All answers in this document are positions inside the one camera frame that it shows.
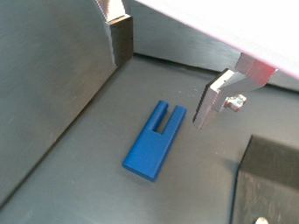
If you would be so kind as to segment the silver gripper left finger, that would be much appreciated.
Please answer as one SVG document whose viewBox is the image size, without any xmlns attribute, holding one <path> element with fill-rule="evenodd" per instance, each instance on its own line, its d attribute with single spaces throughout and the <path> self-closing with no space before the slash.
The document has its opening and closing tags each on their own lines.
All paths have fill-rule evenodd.
<svg viewBox="0 0 299 224">
<path fill-rule="evenodd" d="M 127 14 L 123 0 L 95 0 L 106 19 L 112 62 L 116 67 L 134 55 L 134 18 Z"/>
</svg>

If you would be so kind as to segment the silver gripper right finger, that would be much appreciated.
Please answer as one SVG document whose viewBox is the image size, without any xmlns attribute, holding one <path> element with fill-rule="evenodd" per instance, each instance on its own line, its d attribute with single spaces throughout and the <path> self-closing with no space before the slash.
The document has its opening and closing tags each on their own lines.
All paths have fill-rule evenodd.
<svg viewBox="0 0 299 224">
<path fill-rule="evenodd" d="M 194 125 L 202 129 L 226 108 L 238 112 L 247 101 L 243 94 L 262 88 L 275 71 L 272 66 L 242 53 L 235 69 L 226 68 L 206 86 L 192 118 Z"/>
</svg>

